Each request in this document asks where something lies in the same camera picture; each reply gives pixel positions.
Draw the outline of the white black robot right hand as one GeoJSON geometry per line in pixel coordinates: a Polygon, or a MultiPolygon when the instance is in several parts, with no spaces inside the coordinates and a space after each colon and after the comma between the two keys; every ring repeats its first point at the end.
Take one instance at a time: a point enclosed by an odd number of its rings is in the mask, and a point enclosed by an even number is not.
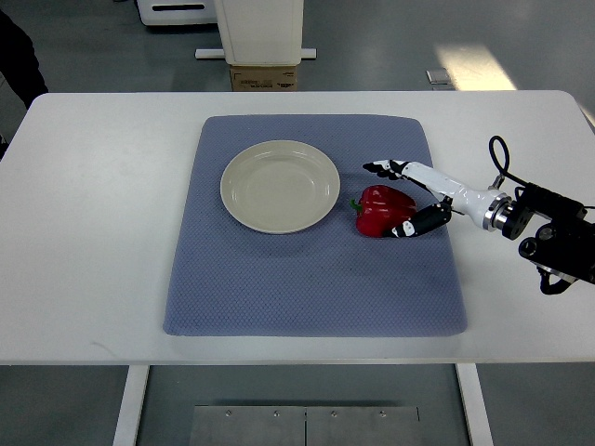
{"type": "Polygon", "coordinates": [[[450,221],[453,213],[469,216],[477,227],[494,231],[496,216],[511,203],[510,197],[498,189],[473,190],[418,162],[381,160],[364,164],[363,168],[379,177],[409,180],[438,200],[403,223],[384,230],[384,237],[411,238],[426,234],[450,221]]]}

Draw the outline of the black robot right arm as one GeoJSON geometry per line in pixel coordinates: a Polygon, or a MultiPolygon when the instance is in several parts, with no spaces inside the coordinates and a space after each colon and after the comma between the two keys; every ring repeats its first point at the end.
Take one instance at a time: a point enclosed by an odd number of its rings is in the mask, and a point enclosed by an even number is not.
{"type": "Polygon", "coordinates": [[[503,195],[488,207],[487,228],[509,240],[518,239],[534,216],[544,219],[535,234],[520,241],[519,255],[535,265],[544,295],[559,295],[575,282],[594,283],[594,224],[592,209],[579,201],[514,176],[509,149],[501,136],[488,142],[497,176],[490,187],[499,192],[505,180],[516,183],[514,195],[503,195]]]}

